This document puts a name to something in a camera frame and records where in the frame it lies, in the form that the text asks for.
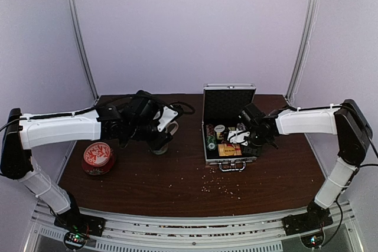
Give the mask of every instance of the case lid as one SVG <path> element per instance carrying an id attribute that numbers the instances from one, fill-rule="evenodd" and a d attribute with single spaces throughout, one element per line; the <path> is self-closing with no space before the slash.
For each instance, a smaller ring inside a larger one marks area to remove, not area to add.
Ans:
<path id="1" fill-rule="evenodd" d="M 252 102 L 254 84 L 205 84 L 202 122 L 208 119 L 237 119 Z"/>

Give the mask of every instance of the white mug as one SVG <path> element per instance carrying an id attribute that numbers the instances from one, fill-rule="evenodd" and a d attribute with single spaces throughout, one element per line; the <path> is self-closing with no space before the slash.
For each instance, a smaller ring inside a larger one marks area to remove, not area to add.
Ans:
<path id="1" fill-rule="evenodd" d="M 171 134 L 172 136 L 176 131 L 178 130 L 178 123 L 176 121 L 173 121 L 171 123 L 168 123 L 165 127 L 165 132 Z M 168 150 L 168 143 L 166 143 L 161 149 L 159 150 L 151 150 L 152 153 L 155 155 L 162 155 Z"/>

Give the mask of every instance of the case handle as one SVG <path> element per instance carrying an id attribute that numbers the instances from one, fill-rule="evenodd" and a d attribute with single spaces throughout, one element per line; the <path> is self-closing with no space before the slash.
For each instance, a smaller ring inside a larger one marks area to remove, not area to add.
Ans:
<path id="1" fill-rule="evenodd" d="M 227 169 L 224 169 L 223 168 L 223 164 L 221 162 L 218 162 L 218 165 L 219 165 L 219 169 L 222 171 L 222 172 L 228 172 L 228 171 L 244 171 L 247 164 L 246 162 L 243 162 L 243 166 L 241 168 L 237 168 L 236 167 L 236 163 L 235 161 L 231 161 L 230 162 L 230 168 L 227 168 Z"/>

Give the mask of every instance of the aluminum case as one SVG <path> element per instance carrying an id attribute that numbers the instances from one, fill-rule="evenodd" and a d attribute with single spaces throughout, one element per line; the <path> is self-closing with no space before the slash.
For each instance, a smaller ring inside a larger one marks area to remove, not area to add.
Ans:
<path id="1" fill-rule="evenodd" d="M 218 165 L 222 171 L 241 171 L 246 162 L 253 162 L 255 156 L 219 156 L 218 147 L 206 148 L 206 125 L 234 126 L 240 122 L 238 115 L 252 102 L 256 93 L 254 84 L 205 84 L 203 95 L 202 137 L 206 165 Z"/>

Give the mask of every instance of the purple wall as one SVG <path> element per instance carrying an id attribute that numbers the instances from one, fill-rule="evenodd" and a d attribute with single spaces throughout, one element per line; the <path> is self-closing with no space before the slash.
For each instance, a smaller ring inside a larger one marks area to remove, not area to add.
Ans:
<path id="1" fill-rule="evenodd" d="M 76 0 L 100 94 L 288 88 L 308 0 Z"/>
<path id="2" fill-rule="evenodd" d="M 9 111 L 49 113 L 90 106 L 67 0 L 0 0 L 0 124 Z M 68 143 L 33 151 L 56 178 Z M 20 251 L 36 199 L 17 181 L 0 178 L 1 251 Z"/>
<path id="3" fill-rule="evenodd" d="M 378 0 L 320 0 L 297 106 L 322 106 L 354 99 L 378 145 Z M 311 135 L 315 151 L 330 173 L 337 157 L 335 136 Z M 377 163 L 370 150 L 366 162 Z M 377 251 L 378 177 L 364 168 L 346 191 L 363 232 L 367 251 Z"/>

